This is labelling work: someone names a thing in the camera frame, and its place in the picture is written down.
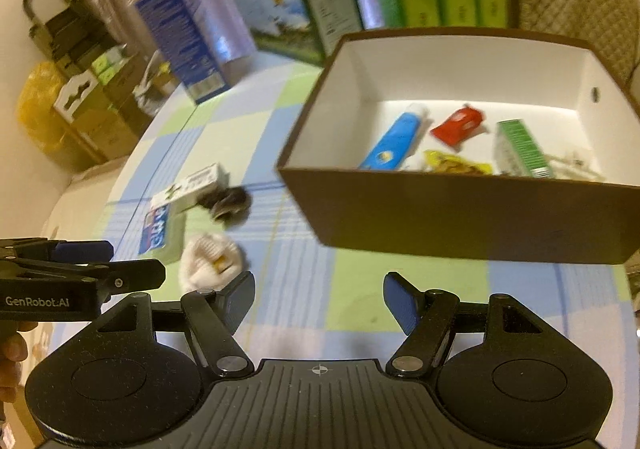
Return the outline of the person's left hand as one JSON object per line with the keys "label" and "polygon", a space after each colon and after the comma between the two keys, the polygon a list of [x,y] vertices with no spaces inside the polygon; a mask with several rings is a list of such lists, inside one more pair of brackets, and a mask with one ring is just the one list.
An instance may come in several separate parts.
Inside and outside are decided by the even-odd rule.
{"label": "person's left hand", "polygon": [[28,357],[28,347],[21,336],[38,327],[36,321],[22,321],[17,331],[1,342],[0,396],[2,403],[14,403],[21,381],[21,363]]}

